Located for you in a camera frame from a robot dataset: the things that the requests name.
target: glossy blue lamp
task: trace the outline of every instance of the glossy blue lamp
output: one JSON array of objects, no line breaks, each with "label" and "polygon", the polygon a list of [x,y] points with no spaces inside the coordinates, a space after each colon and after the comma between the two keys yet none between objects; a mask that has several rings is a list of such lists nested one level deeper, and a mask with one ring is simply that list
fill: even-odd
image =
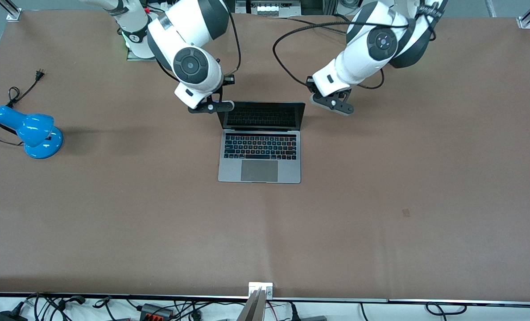
[{"label": "glossy blue lamp", "polygon": [[49,115],[26,115],[0,106],[0,124],[16,131],[24,142],[25,152],[36,159],[53,156],[63,145],[63,133],[53,123]]}]

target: spacebar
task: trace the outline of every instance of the spacebar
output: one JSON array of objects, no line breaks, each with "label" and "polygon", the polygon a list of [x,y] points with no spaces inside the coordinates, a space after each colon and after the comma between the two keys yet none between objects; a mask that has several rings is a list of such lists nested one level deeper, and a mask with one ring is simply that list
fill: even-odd
[{"label": "spacebar", "polygon": [[249,155],[245,155],[245,159],[269,159],[269,155],[249,154]]}]

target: robotic arm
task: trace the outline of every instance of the robotic arm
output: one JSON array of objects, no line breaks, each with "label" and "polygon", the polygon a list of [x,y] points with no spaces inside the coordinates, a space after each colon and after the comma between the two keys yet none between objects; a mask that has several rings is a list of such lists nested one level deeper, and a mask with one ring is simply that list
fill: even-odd
[{"label": "robotic arm", "polygon": [[[224,34],[228,21],[222,0],[180,0],[148,25],[149,47],[179,79],[174,94],[191,109],[224,84],[218,61],[201,47]],[[224,103],[233,108],[233,102]],[[211,100],[207,106],[213,108]]]},{"label": "robotic arm", "polygon": [[148,47],[146,26],[152,19],[146,14],[139,0],[80,0],[106,10],[114,17],[132,53],[148,59],[153,53]]},{"label": "robotic arm", "polygon": [[447,0],[418,0],[414,18],[388,8],[382,2],[363,6],[353,22],[387,26],[350,25],[347,47],[320,69],[306,84],[311,102],[341,115],[350,115],[354,107],[347,103],[352,86],[363,82],[387,63],[396,68],[416,63],[426,51],[431,30],[441,18]]}]

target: open laptop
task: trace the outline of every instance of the open laptop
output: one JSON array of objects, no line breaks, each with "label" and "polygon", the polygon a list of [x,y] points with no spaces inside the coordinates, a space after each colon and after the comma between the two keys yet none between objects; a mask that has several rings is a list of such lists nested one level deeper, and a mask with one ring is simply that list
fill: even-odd
[{"label": "open laptop", "polygon": [[304,103],[235,102],[218,112],[224,128],[219,181],[300,183]]}]

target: brown tabletop surface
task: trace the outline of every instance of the brown tabletop surface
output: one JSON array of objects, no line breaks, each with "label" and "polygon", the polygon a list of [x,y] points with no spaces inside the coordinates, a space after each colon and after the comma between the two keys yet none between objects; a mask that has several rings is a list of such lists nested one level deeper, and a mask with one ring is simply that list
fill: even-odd
[{"label": "brown tabletop surface", "polygon": [[[271,51],[303,24],[235,20],[225,98],[308,102]],[[156,63],[127,62],[116,28],[86,11],[6,26],[0,104],[44,68],[16,108],[52,115],[65,143],[46,160],[0,144],[0,291],[264,281],[277,297],[530,301],[530,30],[515,20],[444,18],[419,63],[352,90],[352,116],[307,104],[299,185],[219,183],[217,116],[188,113]],[[304,80],[343,47],[308,30],[279,55]],[[234,67],[231,30],[205,48]]]}]

